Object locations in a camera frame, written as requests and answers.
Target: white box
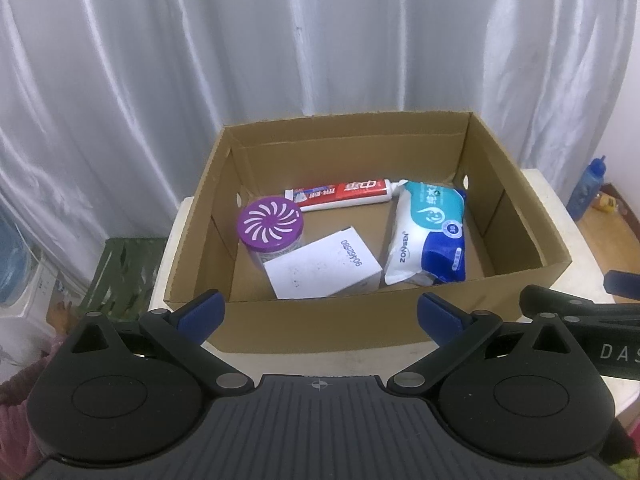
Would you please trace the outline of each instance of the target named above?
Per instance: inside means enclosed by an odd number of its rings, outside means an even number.
[[[265,262],[264,269],[279,300],[373,292],[382,273],[353,227]]]

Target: toothpaste tube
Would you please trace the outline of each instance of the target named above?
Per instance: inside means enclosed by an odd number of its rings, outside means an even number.
[[[390,182],[383,179],[329,184],[311,189],[287,189],[284,196],[298,204],[302,211],[334,209],[350,205],[388,202],[394,195],[394,191],[405,182],[405,180]]]
[[[385,283],[464,281],[465,192],[421,182],[407,182],[401,190]]]

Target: white curtain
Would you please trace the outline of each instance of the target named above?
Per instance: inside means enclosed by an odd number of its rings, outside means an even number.
[[[0,0],[0,196],[86,282],[167,235],[223,124],[473,109],[564,199],[636,0]]]

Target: cardboard box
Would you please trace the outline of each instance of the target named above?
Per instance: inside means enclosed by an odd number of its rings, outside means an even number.
[[[264,264],[276,297],[303,300],[375,292],[382,267],[349,227]]]
[[[370,294],[276,300],[236,235],[238,203],[285,189],[388,178],[468,178],[466,282],[406,283]],[[353,226],[383,264],[395,202],[306,212],[305,241]],[[227,298],[209,339],[225,352],[320,352],[426,340],[416,321],[427,290],[468,312],[520,316],[529,283],[549,286],[570,263],[556,228],[519,168],[469,112],[315,116],[224,128],[204,169],[172,266],[165,301],[177,308],[208,288]]]

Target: red toothpaste tube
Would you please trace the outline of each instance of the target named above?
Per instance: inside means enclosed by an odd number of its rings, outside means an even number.
[[[284,196],[298,204],[302,211],[334,209],[351,205],[388,202],[394,195],[394,191],[405,182],[405,180],[390,182],[386,178],[363,182],[345,182],[310,189],[287,189]]]

